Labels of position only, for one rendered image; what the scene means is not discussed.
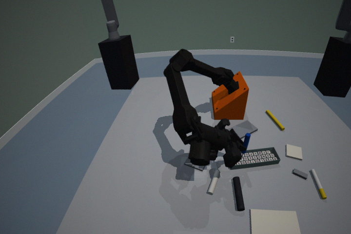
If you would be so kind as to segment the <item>blue stylus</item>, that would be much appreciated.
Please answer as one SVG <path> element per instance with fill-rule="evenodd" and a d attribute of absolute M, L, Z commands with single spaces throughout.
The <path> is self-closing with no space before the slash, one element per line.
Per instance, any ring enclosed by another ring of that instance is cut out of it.
<path fill-rule="evenodd" d="M 246 134 L 245 134 L 243 146 L 245 146 L 246 148 L 248 148 L 250 136 L 251 136 L 251 135 L 250 135 L 249 133 L 246 133 Z M 243 155 L 244 153 L 246 153 L 246 150 L 245 150 L 245 151 L 241 151 L 241 152 L 242 152 L 242 155 Z"/>

